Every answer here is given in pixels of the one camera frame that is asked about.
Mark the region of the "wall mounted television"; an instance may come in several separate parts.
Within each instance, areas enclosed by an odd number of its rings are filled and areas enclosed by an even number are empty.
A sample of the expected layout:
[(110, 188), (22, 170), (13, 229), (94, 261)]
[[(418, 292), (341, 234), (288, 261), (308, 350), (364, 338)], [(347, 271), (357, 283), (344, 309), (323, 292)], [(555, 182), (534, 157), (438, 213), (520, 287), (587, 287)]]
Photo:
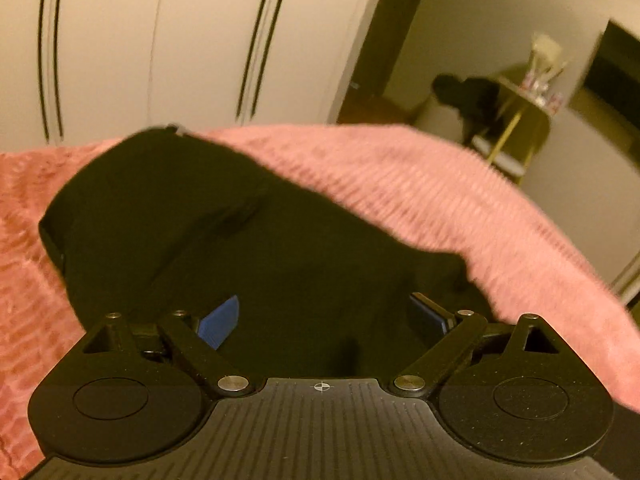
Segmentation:
[(587, 70), (586, 89), (639, 136), (639, 38), (609, 20)]

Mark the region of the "white wardrobe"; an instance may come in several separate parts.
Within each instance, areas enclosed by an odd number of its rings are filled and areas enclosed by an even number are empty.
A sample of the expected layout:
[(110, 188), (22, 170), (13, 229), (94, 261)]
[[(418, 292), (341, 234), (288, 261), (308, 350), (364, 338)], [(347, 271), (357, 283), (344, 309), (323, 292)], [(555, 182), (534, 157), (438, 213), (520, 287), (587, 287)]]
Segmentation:
[(1, 146), (334, 122), (378, 0), (1, 0)]

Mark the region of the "black pants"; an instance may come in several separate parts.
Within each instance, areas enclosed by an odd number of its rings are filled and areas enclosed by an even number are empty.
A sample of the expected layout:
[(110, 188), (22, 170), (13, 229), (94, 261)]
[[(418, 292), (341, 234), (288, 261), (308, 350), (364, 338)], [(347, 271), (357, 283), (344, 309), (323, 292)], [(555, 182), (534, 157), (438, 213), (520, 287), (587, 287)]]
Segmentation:
[(220, 347), (252, 377), (385, 377), (420, 358), (420, 292), (490, 315), (464, 260), (422, 252), (224, 146), (149, 129), (82, 168), (39, 234), (81, 324), (239, 301)]

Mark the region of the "pink ribbed bed blanket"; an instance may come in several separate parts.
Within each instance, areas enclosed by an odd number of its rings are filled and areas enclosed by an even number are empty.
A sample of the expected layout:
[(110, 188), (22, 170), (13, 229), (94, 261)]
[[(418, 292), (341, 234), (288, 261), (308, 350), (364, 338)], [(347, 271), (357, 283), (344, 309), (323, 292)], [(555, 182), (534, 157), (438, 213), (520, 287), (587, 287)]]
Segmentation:
[[(498, 318), (537, 312), (639, 417), (639, 331), (586, 258), (514, 185), (477, 156), (407, 127), (253, 126), (206, 140), (421, 249), (457, 252)], [(41, 460), (27, 401), (81, 328), (37, 235), (62, 185), (107, 143), (1, 156), (1, 474)]]

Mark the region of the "dark clothes pile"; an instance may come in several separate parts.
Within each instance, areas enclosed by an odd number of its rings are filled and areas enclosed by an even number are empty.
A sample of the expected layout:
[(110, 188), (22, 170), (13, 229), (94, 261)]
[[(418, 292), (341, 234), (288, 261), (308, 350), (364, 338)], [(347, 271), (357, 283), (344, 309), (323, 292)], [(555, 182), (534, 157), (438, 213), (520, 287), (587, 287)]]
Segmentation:
[(463, 143), (490, 128), (496, 121), (499, 108), (498, 82), (482, 77), (465, 80), (453, 74), (437, 75), (432, 90), (440, 104), (455, 108), (463, 119)]

